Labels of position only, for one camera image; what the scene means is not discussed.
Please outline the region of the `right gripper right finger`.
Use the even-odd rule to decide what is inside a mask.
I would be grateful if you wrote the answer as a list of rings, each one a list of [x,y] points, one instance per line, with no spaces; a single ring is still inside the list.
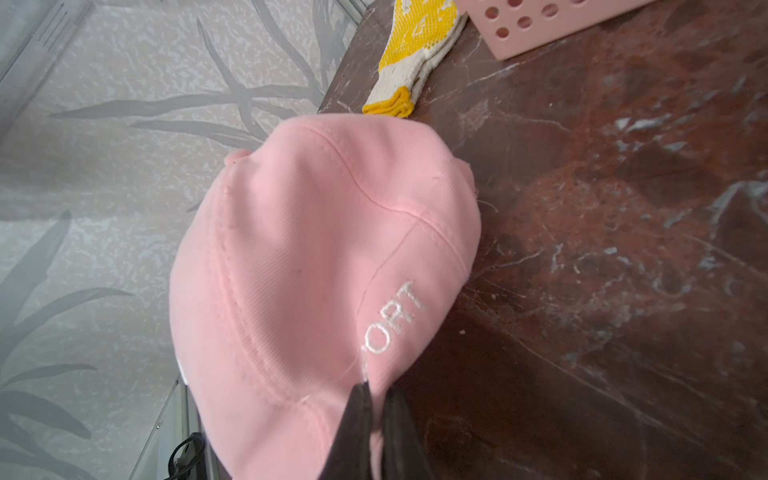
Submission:
[[[383,448],[381,473],[385,480],[433,480],[429,460],[422,448],[403,392],[388,390],[382,415]]]

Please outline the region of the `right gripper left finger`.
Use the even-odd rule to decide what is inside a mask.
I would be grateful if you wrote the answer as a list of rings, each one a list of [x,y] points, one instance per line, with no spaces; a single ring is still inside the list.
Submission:
[[[348,398],[319,480],[371,480],[370,438],[373,402],[367,382],[355,385]]]

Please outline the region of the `pink baseball cap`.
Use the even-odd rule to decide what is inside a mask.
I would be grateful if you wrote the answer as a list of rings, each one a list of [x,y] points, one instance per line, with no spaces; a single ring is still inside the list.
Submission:
[[[358,384],[380,419],[480,236],[471,167],[419,122],[296,117],[229,155],[169,293],[175,355],[228,473],[318,477]]]

